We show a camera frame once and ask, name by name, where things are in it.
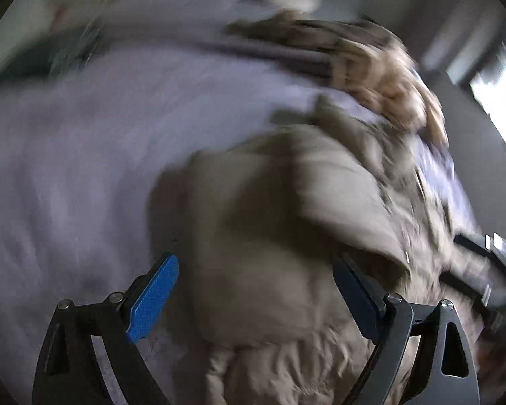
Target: light purple fabric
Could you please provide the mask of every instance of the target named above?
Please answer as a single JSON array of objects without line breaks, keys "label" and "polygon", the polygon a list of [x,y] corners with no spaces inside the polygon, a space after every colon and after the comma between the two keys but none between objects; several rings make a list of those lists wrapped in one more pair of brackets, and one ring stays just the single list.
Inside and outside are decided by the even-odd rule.
[{"label": "light purple fabric", "polygon": [[[139,25],[223,14],[206,23],[212,31],[248,12],[239,0],[126,0],[112,16],[132,6],[152,14]],[[0,377],[20,404],[30,403],[59,300],[95,303],[126,289],[173,239],[187,254],[182,168],[190,154],[300,118],[320,92],[376,119],[276,61],[144,39],[115,44],[82,72],[0,90]],[[172,404],[204,402],[206,345],[183,281],[139,348]],[[97,353],[123,403],[101,346]]]}]

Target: crumpled fabric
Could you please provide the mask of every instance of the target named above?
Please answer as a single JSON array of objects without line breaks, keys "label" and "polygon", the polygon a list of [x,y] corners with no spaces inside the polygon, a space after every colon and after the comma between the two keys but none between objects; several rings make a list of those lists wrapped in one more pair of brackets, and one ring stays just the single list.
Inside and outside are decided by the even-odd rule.
[{"label": "crumpled fabric", "polygon": [[[342,252],[409,302],[452,300],[475,349],[481,322],[438,275],[480,261],[454,245],[449,206],[416,168],[417,136],[351,118],[326,97],[311,121],[190,166],[190,290],[214,344],[209,405],[343,402],[373,345],[333,282],[329,259]],[[398,403],[417,345],[386,403]]]},{"label": "crumpled fabric", "polygon": [[441,105],[415,76],[414,61],[397,36],[370,21],[348,24],[301,16],[285,10],[256,23],[238,21],[228,32],[329,53],[332,88],[351,94],[404,131],[426,127],[434,145],[448,146]]}]

